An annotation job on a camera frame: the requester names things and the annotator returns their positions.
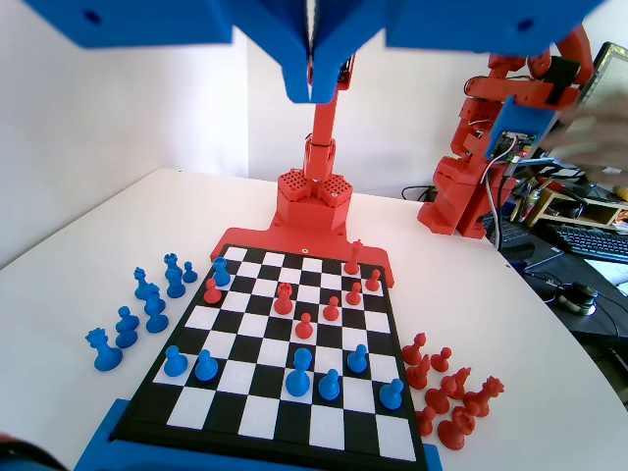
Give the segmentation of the person's hand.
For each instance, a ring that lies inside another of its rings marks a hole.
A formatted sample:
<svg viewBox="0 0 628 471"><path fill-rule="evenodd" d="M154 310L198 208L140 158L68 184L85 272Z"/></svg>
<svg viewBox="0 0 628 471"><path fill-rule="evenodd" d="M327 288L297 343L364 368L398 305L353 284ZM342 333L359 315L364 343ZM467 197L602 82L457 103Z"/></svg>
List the person's hand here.
<svg viewBox="0 0 628 471"><path fill-rule="evenodd" d="M568 125L584 120L589 125L576 131L552 131L542 142L544 149L566 148L566 160L577 165L627 170L627 102L621 97L570 110L561 120Z"/></svg>

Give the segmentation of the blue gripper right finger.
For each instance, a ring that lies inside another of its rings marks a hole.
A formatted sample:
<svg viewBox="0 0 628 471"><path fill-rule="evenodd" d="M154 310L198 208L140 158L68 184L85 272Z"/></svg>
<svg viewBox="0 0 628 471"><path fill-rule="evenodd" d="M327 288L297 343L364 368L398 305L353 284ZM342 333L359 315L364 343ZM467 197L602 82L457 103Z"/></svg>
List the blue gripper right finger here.
<svg viewBox="0 0 628 471"><path fill-rule="evenodd" d="M340 65L380 30L395 48L534 56L567 35L598 1L318 1L312 101L328 103Z"/></svg>

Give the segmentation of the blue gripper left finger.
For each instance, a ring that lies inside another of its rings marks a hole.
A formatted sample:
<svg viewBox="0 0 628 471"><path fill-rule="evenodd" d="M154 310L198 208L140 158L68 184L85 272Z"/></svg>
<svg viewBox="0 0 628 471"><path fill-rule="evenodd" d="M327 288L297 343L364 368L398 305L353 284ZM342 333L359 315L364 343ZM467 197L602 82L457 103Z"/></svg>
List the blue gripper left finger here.
<svg viewBox="0 0 628 471"><path fill-rule="evenodd" d="M227 44L240 29L281 67L288 98L310 101L304 1L31 0L27 4L88 49Z"/></svg>

